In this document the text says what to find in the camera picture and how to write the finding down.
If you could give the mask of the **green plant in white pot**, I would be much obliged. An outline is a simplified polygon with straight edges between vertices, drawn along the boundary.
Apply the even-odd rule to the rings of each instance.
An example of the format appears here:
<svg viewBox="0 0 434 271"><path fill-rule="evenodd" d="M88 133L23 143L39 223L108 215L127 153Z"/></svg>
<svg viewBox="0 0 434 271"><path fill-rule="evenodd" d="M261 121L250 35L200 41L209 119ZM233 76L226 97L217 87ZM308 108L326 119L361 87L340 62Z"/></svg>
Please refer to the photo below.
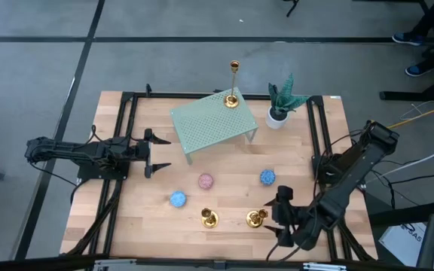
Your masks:
<svg viewBox="0 0 434 271"><path fill-rule="evenodd" d="M293 74L288 76L280 90L278 90L277 85L268 84L270 107L267 111L266 124L271 129L283 127L289 118L289 113L305 104L310 98L309 95L293 95L293 86Z"/></svg>

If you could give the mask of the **green perforated metal shelf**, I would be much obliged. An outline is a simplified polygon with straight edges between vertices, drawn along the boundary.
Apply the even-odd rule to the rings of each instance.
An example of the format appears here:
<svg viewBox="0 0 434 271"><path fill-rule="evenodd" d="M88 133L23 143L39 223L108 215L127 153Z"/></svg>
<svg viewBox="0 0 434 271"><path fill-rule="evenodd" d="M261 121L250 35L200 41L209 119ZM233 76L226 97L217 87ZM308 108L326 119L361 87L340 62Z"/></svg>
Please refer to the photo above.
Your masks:
<svg viewBox="0 0 434 271"><path fill-rule="evenodd" d="M227 108L224 98L231 89L181 105L170 111L176 134L189 165L191 154L236 136L245 135L251 142L258 124L243 95L235 88L239 104Z"/></svg>

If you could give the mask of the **tall gold candlestick holder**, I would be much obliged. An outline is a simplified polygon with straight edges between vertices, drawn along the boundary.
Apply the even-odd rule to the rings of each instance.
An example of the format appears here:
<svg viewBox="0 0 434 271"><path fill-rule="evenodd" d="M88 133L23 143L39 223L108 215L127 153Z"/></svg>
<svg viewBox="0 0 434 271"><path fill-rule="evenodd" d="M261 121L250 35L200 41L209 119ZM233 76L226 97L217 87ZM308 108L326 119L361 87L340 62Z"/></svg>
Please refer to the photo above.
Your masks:
<svg viewBox="0 0 434 271"><path fill-rule="evenodd" d="M224 105L227 108L236 108L239 104L238 98L235 95L235 80L236 75L240 67L240 62L237 60L232 60L230 63L232 79L231 79L231 92L224 98Z"/></svg>

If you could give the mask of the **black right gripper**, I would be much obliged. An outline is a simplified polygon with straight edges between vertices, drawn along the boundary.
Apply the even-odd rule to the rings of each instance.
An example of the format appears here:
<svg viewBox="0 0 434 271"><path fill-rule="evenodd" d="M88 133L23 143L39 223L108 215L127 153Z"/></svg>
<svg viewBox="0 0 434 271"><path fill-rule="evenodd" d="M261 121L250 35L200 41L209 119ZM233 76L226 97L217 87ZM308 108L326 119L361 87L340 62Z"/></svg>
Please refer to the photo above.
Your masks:
<svg viewBox="0 0 434 271"><path fill-rule="evenodd" d="M291 248L295 242L292 238L308 237L308 207L292 206L293 189L280 185L277 187L276 196L265 206L272 206L272 220L282 228L265 226L272 231L277 238L277 246Z"/></svg>

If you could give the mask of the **dark blue speckled candle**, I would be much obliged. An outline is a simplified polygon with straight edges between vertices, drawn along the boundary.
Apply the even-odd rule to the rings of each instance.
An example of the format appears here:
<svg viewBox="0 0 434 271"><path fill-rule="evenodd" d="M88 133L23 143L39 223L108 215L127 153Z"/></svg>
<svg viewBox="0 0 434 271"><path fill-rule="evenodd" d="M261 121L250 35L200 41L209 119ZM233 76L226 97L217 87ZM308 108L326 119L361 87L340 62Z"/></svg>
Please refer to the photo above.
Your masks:
<svg viewBox="0 0 434 271"><path fill-rule="evenodd" d="M264 186L270 186L276 181L276 174L271 169L265 169L261 172L259 179Z"/></svg>

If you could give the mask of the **black tripod leg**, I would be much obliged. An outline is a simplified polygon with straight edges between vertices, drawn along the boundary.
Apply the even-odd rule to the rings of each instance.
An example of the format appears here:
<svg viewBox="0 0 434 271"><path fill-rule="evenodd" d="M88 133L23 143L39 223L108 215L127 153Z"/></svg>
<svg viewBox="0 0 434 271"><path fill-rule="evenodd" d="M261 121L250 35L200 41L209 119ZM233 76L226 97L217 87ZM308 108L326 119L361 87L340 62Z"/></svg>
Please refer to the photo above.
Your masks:
<svg viewBox="0 0 434 271"><path fill-rule="evenodd" d="M297 7L298 3L300 2L300 0L282 0L283 2L289 2L292 4L292 6L290 7L290 9L287 11L286 13L286 17L290 17L290 15L292 14L292 12L294 11L294 9Z"/></svg>

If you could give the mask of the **short gold candlestick holder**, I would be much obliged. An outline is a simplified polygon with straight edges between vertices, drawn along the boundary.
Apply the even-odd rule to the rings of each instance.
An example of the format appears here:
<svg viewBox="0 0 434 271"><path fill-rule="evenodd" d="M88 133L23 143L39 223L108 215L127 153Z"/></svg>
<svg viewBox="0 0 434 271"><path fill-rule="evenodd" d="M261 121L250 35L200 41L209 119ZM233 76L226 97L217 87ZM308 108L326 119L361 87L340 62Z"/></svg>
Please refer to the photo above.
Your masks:
<svg viewBox="0 0 434 271"><path fill-rule="evenodd" d="M246 223L251 228L257 228L263 224L267 217L268 213L265 209L250 211L246 215Z"/></svg>

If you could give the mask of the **black desk foot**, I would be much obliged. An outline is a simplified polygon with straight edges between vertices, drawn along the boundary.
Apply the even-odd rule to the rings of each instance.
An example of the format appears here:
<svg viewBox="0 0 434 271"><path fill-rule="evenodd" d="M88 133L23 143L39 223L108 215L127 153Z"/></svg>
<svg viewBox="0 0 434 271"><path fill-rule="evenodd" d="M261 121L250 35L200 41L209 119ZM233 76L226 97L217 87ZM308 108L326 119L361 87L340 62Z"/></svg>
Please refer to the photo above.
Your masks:
<svg viewBox="0 0 434 271"><path fill-rule="evenodd" d="M369 215L373 226L396 226L400 224L413 224L426 222L430 215L434 215L434 202L421 206L414 206L405 209L394 209Z"/></svg>
<svg viewBox="0 0 434 271"><path fill-rule="evenodd" d="M409 101L409 102L427 102L434 101L434 84L427 87L424 91L419 93L411 92L396 92L396 91L382 91L379 92L381 100L388 101Z"/></svg>

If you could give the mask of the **medium gold candlestick holder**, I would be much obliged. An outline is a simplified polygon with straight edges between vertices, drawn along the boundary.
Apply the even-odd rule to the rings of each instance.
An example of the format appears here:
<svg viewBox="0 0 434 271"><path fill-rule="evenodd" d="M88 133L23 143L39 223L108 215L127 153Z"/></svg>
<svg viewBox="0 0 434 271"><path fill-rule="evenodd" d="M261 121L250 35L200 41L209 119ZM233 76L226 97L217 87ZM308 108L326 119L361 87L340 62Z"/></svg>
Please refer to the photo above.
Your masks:
<svg viewBox="0 0 434 271"><path fill-rule="evenodd" d="M213 210L204 208L201 211L201 216L201 223L206 228L214 228L218 225L219 217Z"/></svg>

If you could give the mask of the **person's foot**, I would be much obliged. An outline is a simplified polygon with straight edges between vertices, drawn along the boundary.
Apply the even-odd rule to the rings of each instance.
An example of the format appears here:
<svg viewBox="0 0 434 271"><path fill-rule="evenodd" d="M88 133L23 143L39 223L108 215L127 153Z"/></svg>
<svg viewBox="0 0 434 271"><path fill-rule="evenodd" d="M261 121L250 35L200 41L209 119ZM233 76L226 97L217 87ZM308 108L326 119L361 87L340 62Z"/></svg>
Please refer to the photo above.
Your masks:
<svg viewBox="0 0 434 271"><path fill-rule="evenodd" d="M405 69L406 75L408 75L410 77L420 77L420 76L426 74L427 72L429 72L429 70L421 69L420 67L418 67L416 65L407 67Z"/></svg>
<svg viewBox="0 0 434 271"><path fill-rule="evenodd" d="M411 32L398 32L392 36L392 40L398 44L408 44L411 46L420 46L424 42L424 37L415 35Z"/></svg>

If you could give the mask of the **white printed cardboard box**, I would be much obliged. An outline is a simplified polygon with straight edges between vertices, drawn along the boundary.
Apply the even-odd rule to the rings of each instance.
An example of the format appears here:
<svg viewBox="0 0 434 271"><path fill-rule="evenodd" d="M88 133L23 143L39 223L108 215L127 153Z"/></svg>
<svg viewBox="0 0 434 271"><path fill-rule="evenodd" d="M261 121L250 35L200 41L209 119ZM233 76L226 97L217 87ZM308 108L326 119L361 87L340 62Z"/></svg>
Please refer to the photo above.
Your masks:
<svg viewBox="0 0 434 271"><path fill-rule="evenodd" d="M405 266L416 267L426 232L424 223L388 227L379 243Z"/></svg>

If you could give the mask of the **light blue speckled candle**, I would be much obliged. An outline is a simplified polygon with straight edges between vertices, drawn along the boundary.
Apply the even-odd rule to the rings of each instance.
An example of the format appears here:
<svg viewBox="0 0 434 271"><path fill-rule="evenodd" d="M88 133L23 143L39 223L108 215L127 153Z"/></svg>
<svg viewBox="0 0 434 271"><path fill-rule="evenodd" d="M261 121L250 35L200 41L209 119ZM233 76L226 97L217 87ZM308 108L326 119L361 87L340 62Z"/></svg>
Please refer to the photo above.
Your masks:
<svg viewBox="0 0 434 271"><path fill-rule="evenodd" d="M186 204L187 196L181 191L175 191L170 196L170 204L173 207L181 208Z"/></svg>

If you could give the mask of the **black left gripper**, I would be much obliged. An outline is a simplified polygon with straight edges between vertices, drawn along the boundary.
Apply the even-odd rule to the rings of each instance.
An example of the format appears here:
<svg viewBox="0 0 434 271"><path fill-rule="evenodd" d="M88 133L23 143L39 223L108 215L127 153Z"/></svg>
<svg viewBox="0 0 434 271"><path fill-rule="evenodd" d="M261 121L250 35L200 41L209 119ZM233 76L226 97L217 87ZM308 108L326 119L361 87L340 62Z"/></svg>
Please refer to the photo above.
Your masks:
<svg viewBox="0 0 434 271"><path fill-rule="evenodd" d="M138 140L136 142L135 160L145 162L144 176L151 178L157 170L171 165L171 163L151 164L151 143L156 145L170 145L171 142L158 138L150 128L145 129L144 140Z"/></svg>

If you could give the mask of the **black crossbar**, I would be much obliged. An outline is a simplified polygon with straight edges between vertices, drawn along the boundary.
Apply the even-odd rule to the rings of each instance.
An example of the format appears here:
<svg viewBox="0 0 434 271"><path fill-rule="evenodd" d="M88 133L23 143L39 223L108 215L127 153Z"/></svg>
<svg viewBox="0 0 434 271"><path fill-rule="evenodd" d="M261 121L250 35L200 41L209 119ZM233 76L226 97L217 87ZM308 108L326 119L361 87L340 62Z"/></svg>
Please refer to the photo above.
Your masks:
<svg viewBox="0 0 434 271"><path fill-rule="evenodd" d="M25 260L0 261L0 271L76 271L92 268L96 260L114 259L105 254L94 255L63 255L58 257L33 258ZM304 263L327 263L347 267L347 271L434 271L433 269L392 265L379 261L357 261L336 259L329 262L318 261L285 261L282 263L267 262L265 260L175 260L156 258L137 259L136 265L150 266L193 266L208 267L215 270L230 268L277 268L300 269L303 271Z"/></svg>

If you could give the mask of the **pink speckled candle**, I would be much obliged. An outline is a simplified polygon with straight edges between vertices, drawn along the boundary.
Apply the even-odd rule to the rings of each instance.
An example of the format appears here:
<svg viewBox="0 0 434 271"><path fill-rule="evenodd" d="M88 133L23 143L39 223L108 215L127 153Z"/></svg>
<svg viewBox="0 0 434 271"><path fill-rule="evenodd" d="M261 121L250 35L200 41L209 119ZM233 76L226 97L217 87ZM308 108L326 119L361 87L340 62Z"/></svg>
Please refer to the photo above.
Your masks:
<svg viewBox="0 0 434 271"><path fill-rule="evenodd" d="M208 190L214 184L214 178L207 173L203 173L198 177L197 183L201 189Z"/></svg>

